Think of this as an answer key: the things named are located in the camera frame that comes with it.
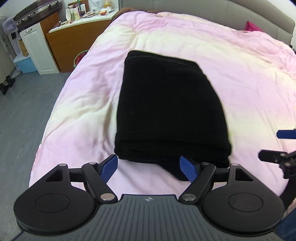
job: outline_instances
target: pink comforter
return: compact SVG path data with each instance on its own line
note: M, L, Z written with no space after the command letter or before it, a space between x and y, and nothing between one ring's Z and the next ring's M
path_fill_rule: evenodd
M126 13L98 37L56 101L30 186L57 164L77 168L114 153L123 64L134 49L198 63L223 104L230 161L282 193L287 184L282 171L277 164L260 162L257 154L260 149L296 149L296 140L276 138L277 130L296 127L296 55L265 33L167 12ZM119 198L123 193L179 196L188 184L157 165L125 160L119 160L108 182Z

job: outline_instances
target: black towel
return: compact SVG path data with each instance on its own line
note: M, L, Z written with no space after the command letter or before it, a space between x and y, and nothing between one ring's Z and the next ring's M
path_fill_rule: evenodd
M194 62L131 51L125 59L115 153L159 164L183 179L181 155L228 167L231 145L221 103Z

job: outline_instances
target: headboard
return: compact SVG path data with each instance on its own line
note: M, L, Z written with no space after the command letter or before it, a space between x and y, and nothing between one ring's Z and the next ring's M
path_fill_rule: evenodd
M295 22L267 0L119 0L119 8L185 13L237 30L251 21L273 38L290 44Z

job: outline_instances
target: ridged gray surface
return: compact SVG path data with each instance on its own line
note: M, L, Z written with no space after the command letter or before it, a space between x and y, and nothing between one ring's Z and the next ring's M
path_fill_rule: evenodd
M116 204L102 205L94 218L77 230L54 237L22 233L16 241L280 241L275 233L235 237L211 226L196 206L175 196L124 195Z

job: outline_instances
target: bottle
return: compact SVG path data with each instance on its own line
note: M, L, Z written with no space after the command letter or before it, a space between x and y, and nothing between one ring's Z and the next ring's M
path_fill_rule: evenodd
M111 7L111 3L109 2L109 0L105 0L105 3L103 5L103 8L107 8L107 7Z
M75 20L79 20L80 19L78 8L74 8L74 16L75 16Z
M75 7L78 9L78 13L79 13L79 16L80 16L79 4L76 4Z
M66 9L66 19L68 22L70 22L72 20L69 8Z
M81 4L81 15L86 14L85 4Z
M70 9L70 13L71 13L71 20L75 21L75 14L74 14L74 8Z
M79 13L81 13L81 2L80 2L80 0L77 0L77 3L78 3L78 10L79 10Z

